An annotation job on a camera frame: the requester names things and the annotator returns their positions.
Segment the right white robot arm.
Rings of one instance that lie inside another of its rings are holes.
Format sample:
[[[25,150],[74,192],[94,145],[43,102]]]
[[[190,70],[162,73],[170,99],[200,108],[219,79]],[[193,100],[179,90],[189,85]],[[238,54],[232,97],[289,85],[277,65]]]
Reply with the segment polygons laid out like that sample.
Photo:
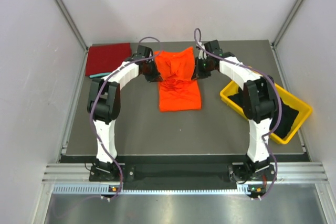
[[[195,59],[194,79],[211,76],[217,70],[234,81],[242,92],[242,110],[249,122],[249,147],[243,168],[233,169],[231,177],[243,184],[256,180],[270,166],[268,150],[272,120],[279,115],[281,100],[271,77],[244,65],[231,52],[223,52],[217,40],[196,42],[199,55]]]

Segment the orange t shirt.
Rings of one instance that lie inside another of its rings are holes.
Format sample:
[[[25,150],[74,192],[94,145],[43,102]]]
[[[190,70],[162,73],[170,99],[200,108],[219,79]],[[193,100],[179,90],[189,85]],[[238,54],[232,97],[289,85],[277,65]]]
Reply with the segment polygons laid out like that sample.
[[[162,51],[155,63],[162,77],[158,84],[160,112],[200,110],[202,98],[192,79],[195,68],[193,47],[180,52]]]

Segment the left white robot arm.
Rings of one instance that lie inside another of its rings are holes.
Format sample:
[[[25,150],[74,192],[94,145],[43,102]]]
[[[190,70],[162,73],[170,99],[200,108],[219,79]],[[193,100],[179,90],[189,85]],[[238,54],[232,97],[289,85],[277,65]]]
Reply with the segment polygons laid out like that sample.
[[[122,175],[116,160],[115,124],[121,110],[121,90],[139,75],[144,75],[149,82],[162,80],[153,50],[143,45],[111,74],[91,82],[87,111],[97,137],[97,155],[90,169],[91,182],[116,181]]]

